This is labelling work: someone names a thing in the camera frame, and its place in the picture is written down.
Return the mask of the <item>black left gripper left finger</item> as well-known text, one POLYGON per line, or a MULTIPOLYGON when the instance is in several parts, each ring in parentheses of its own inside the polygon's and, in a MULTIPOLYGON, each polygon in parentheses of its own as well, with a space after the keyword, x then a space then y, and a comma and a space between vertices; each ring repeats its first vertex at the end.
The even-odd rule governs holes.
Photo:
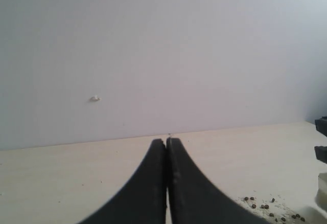
POLYGON ((82 223, 165 223, 166 147, 155 139, 129 181, 82 223))

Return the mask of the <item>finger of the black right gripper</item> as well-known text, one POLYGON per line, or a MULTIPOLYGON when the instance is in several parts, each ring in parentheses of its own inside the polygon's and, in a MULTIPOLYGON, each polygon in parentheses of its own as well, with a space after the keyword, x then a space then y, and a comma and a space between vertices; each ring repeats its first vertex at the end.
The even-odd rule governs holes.
POLYGON ((327 135, 327 116, 315 120, 316 130, 323 135, 327 135))
POLYGON ((327 163, 327 147, 315 146, 314 150, 315 150, 316 159, 323 163, 327 163))

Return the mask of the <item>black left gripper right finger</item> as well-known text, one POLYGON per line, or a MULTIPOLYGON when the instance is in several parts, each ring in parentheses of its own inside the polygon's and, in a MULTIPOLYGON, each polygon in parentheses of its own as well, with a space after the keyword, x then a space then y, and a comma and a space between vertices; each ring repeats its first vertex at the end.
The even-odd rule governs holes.
POLYGON ((166 140, 172 223, 268 223, 220 191, 197 167, 179 138, 166 140))

